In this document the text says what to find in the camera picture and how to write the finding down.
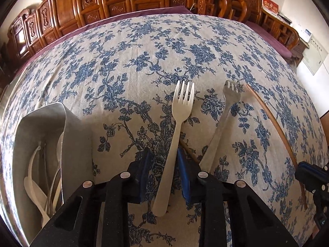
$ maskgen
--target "brown rod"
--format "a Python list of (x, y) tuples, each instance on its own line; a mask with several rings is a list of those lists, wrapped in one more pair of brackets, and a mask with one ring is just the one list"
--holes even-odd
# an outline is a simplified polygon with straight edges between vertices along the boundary
[(183, 149), (185, 149), (185, 151), (187, 152), (187, 154), (196, 162), (196, 163), (200, 163), (200, 161), (197, 159), (197, 157), (195, 156), (195, 154), (190, 150), (190, 148), (188, 147), (188, 145), (186, 145), (186, 143), (180, 138), (179, 139), (179, 144), (182, 146)]
[[(286, 150), (289, 153), (290, 159), (292, 161), (292, 164), (295, 168), (295, 170), (297, 170), (298, 168), (298, 163), (296, 160), (296, 157), (290, 147), (290, 144), (285, 136), (285, 134), (283, 133), (280, 125), (278, 124), (277, 120), (275, 119), (275, 117), (273, 116), (272, 112), (269, 110), (269, 108), (266, 106), (266, 104), (264, 103), (264, 101), (262, 101), (262, 99), (259, 97), (259, 95), (251, 88), (251, 86), (249, 84), (246, 84), (248, 90), (253, 94), (253, 96), (257, 99), (257, 101), (259, 102), (259, 104), (261, 105), (261, 107), (264, 109), (264, 111), (266, 112), (266, 115), (269, 117), (269, 119), (271, 120), (272, 124), (274, 125), (275, 129), (277, 130), (279, 136), (281, 137), (281, 140), (283, 141)], [(300, 190), (302, 191), (302, 200), (303, 200), (303, 204), (304, 204), (304, 209), (307, 209), (307, 203), (306, 203), (306, 194), (305, 194), (305, 190), (304, 190), (304, 185), (299, 182), (300, 184)]]

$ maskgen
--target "metal bolt head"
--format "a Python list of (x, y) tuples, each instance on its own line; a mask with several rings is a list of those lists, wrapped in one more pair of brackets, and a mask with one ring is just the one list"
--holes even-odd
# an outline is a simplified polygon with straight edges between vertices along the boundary
[(92, 185), (93, 185), (93, 183), (91, 181), (89, 181), (89, 180), (83, 182), (83, 184), (82, 184), (82, 186), (84, 188), (90, 188)]
[(198, 173), (198, 176), (200, 178), (207, 178), (208, 177), (208, 173), (207, 172), (204, 172), (204, 171), (201, 171)]
[(121, 177), (121, 178), (129, 178), (129, 177), (130, 177), (130, 173), (129, 173), (129, 172), (122, 172), (122, 173), (120, 174), (120, 177)]
[(239, 180), (236, 185), (239, 187), (239, 188), (244, 188), (246, 186), (246, 182), (242, 181), (242, 180)]

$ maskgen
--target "floral print tablecloth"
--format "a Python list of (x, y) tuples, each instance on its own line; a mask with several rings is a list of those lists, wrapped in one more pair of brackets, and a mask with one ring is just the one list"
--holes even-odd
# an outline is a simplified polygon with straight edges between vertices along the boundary
[[(27, 245), (14, 202), (12, 154), (19, 120), (60, 101), (92, 130), (97, 183), (126, 170), (145, 147), (156, 155), (146, 201), (129, 206), (132, 246), (198, 246), (201, 209), (186, 206), (174, 175), (170, 206), (157, 218), (151, 206), (174, 131), (171, 101), (177, 80), (195, 83), (191, 116), (181, 137), (199, 159), (224, 107), (230, 79), (243, 90), (230, 111), (213, 174), (243, 179), (277, 215), (299, 244), (313, 228), (315, 207), (302, 207), (294, 168), (271, 121), (246, 91), (261, 96), (277, 118), (297, 160), (327, 162), (314, 105), (279, 54), (242, 23), (198, 15), (156, 15), (105, 24), (58, 44), (30, 62), (9, 100), (1, 127), (1, 215)], [(228, 245), (232, 243), (227, 215)]]

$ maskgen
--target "fork tines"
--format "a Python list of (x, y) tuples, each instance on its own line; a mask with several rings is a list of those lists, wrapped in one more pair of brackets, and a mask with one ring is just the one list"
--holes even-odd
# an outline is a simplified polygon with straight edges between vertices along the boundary
[(226, 80), (224, 86), (226, 86), (228, 89), (231, 89), (232, 91), (239, 92), (238, 85), (230, 80)]
[[(178, 99), (179, 88), (180, 88), (180, 81), (178, 80), (177, 85), (176, 85), (176, 89), (175, 89), (175, 93), (174, 93), (174, 99)], [(194, 83), (192, 83), (192, 88), (191, 88), (190, 92), (189, 92), (190, 82), (187, 83), (187, 88), (186, 88), (186, 92), (185, 92), (185, 96), (184, 96), (184, 100), (183, 100), (184, 89), (185, 89), (185, 81), (183, 81), (183, 83), (182, 83), (182, 88), (181, 88), (180, 93), (179, 93), (178, 102), (182, 103), (182, 104), (189, 104), (191, 101), (193, 101), (192, 97), (194, 95)]]

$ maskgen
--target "metal container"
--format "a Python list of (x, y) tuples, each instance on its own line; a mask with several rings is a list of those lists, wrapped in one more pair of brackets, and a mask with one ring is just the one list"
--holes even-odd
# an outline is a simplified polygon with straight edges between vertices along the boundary
[[(40, 142), (46, 145), (48, 182), (52, 182), (58, 166), (56, 146), (61, 133), (60, 174), (63, 202), (86, 180), (93, 180), (91, 133), (62, 103), (39, 108), (24, 116), (17, 128), (13, 151), (14, 199), (24, 235), (32, 242), (41, 230), (41, 214), (24, 189), (24, 177), (33, 151)], [(32, 170), (33, 180), (46, 193), (46, 178), (42, 158)]]

